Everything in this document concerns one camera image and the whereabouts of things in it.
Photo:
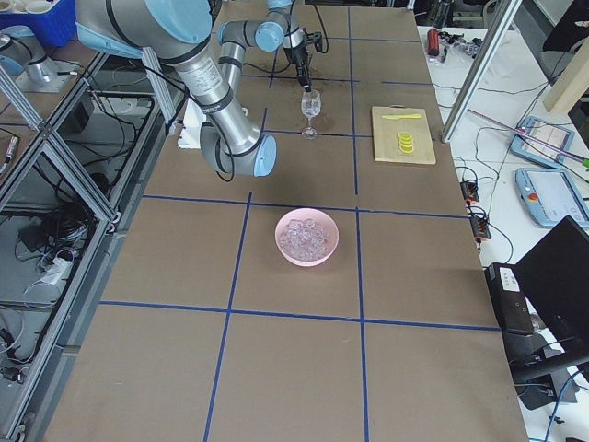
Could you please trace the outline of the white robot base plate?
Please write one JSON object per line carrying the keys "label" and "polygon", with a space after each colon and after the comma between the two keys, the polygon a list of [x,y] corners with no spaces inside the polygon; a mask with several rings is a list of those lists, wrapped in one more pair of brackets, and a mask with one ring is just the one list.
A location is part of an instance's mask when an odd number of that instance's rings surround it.
{"label": "white robot base plate", "polygon": [[204,114],[202,109],[192,101],[187,105],[178,138],[179,149],[200,150],[202,148],[201,132],[208,117],[209,114]]}

